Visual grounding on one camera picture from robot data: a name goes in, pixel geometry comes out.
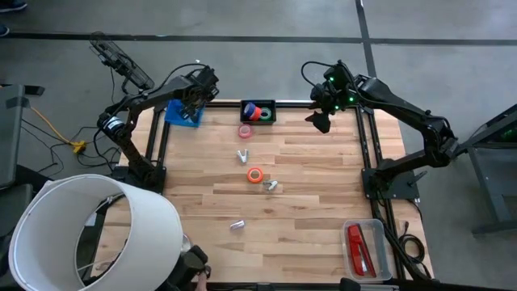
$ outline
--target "yellow cable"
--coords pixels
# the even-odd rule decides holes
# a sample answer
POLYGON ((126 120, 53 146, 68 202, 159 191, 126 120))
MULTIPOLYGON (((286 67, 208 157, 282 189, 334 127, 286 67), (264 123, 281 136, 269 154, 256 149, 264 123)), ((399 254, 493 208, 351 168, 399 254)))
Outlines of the yellow cable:
POLYGON ((63 137, 58 131, 56 128, 54 128, 54 126, 52 125, 52 123, 50 123, 50 121, 48 121, 47 117, 45 117, 43 114, 41 114, 41 112, 39 112, 36 108, 34 107, 31 107, 31 110, 37 114, 49 127, 50 129, 63 141, 63 142, 66 142, 67 144, 71 145, 74 147, 74 153, 75 154, 78 154, 80 152, 82 152, 83 150, 86 149, 86 143, 84 141, 69 141, 68 139, 66 139, 65 137, 63 137))

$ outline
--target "clear plastic box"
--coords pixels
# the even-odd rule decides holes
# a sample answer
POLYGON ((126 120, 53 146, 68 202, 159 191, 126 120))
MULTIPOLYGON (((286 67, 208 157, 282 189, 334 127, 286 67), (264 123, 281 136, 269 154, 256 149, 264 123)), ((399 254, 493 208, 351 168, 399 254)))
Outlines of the clear plastic box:
POLYGON ((345 269, 349 272, 353 280, 357 282, 381 282, 391 279, 392 275, 389 271, 388 259, 386 258, 385 229, 379 220, 363 219, 345 221, 341 231, 341 243, 343 246, 345 269), (368 247, 370 258, 372 259, 372 264, 375 269, 375 277, 372 276, 370 272, 365 272, 364 276, 355 273, 350 242, 348 240, 348 228, 355 224, 360 225, 363 232, 364 241, 368 247))

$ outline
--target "blue box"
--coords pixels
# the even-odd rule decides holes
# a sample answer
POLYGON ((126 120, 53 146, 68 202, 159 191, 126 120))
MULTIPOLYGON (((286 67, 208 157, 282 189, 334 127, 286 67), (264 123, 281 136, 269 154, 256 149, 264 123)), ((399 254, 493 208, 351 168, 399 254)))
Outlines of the blue box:
POLYGON ((183 108, 183 104, 178 99, 173 99, 169 101, 169 106, 167 107, 167 112, 165 113, 165 121, 179 126, 188 126, 193 128, 198 128, 201 124, 201 117, 203 117, 203 111, 204 108, 201 108, 198 110, 197 115, 198 119, 197 122, 192 121, 190 118, 187 118, 186 120, 183 119, 179 112, 183 108))

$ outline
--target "gray floor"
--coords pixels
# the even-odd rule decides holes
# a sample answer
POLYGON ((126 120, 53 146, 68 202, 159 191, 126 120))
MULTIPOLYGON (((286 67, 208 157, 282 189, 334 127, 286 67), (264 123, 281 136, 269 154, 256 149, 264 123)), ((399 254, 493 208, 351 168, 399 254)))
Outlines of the gray floor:
MULTIPOLYGON (((2 15, 18 32, 92 32, 176 36, 359 37, 352 0, 143 0, 29 1, 22 14, 2 15)), ((363 0, 371 37, 434 39, 515 39, 517 2, 512 0, 363 0)), ((366 74, 361 44, 119 42, 159 82, 176 65, 199 59, 216 68, 225 99, 308 99, 301 79, 307 60, 343 59, 366 74)), ((517 100, 515 46, 374 45, 376 72, 392 90, 436 115, 446 116, 461 141, 481 123, 517 100)), ((64 135, 94 125, 111 103, 109 70, 86 41, 0 40, 0 78, 37 84, 44 96, 31 98, 64 135)), ((320 78, 311 68, 308 77, 320 78)), ((116 77, 116 99, 121 78, 116 77)), ((44 124, 29 111, 27 120, 44 124)), ((407 152, 422 138, 402 125, 407 152)), ((92 132, 83 133, 85 140, 92 132)), ((41 136, 49 145, 53 140, 41 136)), ((26 133, 19 161, 33 169, 49 163, 49 153, 26 133)), ((111 146, 102 140, 101 148, 111 146)), ((57 153, 65 169, 56 178, 107 168, 84 169, 70 149, 57 153)), ((47 170, 52 174, 57 168, 47 170)), ((430 172, 419 182, 429 252, 438 279, 457 284, 517 289, 517 235, 474 238, 470 231, 491 221, 467 156, 430 172)))

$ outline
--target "wooden table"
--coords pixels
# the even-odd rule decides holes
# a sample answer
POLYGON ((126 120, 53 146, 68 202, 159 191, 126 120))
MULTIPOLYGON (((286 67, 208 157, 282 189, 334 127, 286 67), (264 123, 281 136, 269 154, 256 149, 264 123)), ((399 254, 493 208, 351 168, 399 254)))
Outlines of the wooden table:
MULTIPOLYGON (((309 114, 306 109, 278 109, 274 125, 254 126, 253 137, 246 140, 237 135, 236 108, 206 109, 198 129, 170 128, 164 195, 178 210, 183 231, 208 254, 210 281, 338 283, 349 276, 340 229, 347 219, 372 218, 359 174, 364 165, 355 113, 334 116, 325 135, 304 121, 309 114), (250 155, 246 165, 236 153, 244 149, 250 155), (264 179, 278 180, 276 190, 269 193, 262 184, 249 183, 250 167, 261 167, 264 179), (229 225, 240 219, 246 227, 230 231, 229 225)), ((150 110, 143 112, 133 132, 142 153, 151 119, 150 110)), ((376 123, 384 157, 403 156, 397 120, 378 111, 376 123)), ((369 130, 367 136, 371 142, 369 130)), ((408 221, 409 233, 426 245, 416 208, 394 200, 393 212, 399 235, 408 221)), ((127 201, 108 210, 95 261, 113 259, 120 251, 129 222, 127 201)), ((393 253, 386 246, 395 273, 393 253)), ((429 255, 425 264, 432 270, 429 255)), ((107 265, 98 264, 94 273, 107 265)))

